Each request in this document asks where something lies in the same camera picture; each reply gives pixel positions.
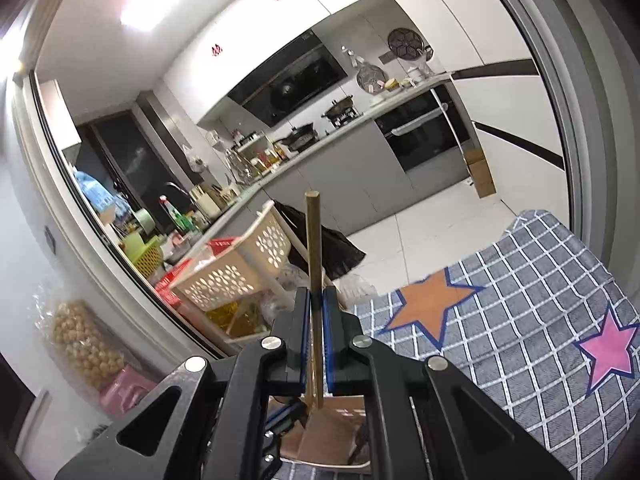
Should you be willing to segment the beige plastic utensil holder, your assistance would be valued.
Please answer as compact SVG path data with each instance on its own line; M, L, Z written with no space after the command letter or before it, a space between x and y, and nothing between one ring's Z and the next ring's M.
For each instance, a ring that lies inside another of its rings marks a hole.
M305 426L296 422L282 437L280 454L286 460L344 474L370 474L365 445L353 460L356 435L367 421L363 396L325 396L322 409Z

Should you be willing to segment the wooden chopstick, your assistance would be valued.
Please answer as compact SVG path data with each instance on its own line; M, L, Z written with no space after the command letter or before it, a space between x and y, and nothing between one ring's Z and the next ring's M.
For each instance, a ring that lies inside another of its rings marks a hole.
M306 239L308 252L309 291L311 299L311 369L314 386L314 406L323 406L323 354L322 354L322 248L321 248L321 200L318 191L307 191Z

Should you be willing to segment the black garment on cart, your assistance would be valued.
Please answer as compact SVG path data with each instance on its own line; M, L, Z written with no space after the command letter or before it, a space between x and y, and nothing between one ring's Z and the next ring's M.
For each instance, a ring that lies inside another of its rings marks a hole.
M279 214L294 234L307 246L305 214L292 206L274 202ZM366 258L366 253L352 244L340 231L326 228L321 229L322 264L326 275L332 281L349 274Z

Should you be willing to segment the beige perforated storage cart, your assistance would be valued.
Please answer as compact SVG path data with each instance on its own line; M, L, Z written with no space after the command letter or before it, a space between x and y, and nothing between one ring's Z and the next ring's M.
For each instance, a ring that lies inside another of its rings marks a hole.
M267 333L276 317L291 311L295 291L309 284L302 241L285 224L272 200L245 233L219 254L205 247L169 285L180 306L200 312L213 341L239 346Z

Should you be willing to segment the pink package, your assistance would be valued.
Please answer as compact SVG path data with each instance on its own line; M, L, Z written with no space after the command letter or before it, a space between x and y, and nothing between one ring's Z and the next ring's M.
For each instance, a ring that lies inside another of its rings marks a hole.
M111 418L119 418L151 392L156 383L126 365L101 392L100 405Z

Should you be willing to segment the grey checked star tablecloth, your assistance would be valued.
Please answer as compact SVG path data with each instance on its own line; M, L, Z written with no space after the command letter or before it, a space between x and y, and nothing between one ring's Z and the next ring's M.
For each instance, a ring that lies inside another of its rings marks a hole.
M438 334L392 326L401 289L349 310L401 356L453 362L573 477L637 478L639 307L591 250L551 212L526 210L445 273L464 299Z

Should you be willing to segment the black wok on stove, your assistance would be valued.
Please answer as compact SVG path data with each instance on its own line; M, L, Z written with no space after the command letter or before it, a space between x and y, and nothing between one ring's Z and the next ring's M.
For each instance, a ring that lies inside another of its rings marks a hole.
M291 132L282 139L277 140L292 153L301 153L311 145L319 141L319 136L312 122L300 127L293 127Z

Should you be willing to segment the bag of round snacks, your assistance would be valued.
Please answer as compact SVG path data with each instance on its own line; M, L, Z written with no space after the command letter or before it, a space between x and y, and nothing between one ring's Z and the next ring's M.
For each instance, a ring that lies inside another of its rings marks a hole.
M39 301L36 326L63 370L94 391L106 388L127 364L125 348L81 299Z

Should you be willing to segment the cardboard box on floor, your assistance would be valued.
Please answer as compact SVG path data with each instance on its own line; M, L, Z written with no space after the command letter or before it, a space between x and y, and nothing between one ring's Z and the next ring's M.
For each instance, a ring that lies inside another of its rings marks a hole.
M464 160L469 169L478 197L485 198L494 195L496 188L484 152L478 148L466 150L464 152Z

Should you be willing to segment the black built-in oven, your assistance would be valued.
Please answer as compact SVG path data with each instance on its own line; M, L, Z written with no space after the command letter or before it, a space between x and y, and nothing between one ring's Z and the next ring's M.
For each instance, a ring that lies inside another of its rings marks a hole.
M399 104L374 121L405 171L471 140L444 84Z

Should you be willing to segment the black range hood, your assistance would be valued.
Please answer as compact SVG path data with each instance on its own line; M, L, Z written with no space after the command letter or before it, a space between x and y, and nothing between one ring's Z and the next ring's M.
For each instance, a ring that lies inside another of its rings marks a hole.
M346 77L333 54L307 29L243 78L228 97L273 127Z

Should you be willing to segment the round dark decorative plate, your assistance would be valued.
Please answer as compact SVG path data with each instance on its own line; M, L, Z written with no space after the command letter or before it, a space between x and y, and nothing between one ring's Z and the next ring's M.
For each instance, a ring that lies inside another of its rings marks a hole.
M387 45L394 55L405 61L415 61L425 51L421 35L403 27L395 28L388 34Z

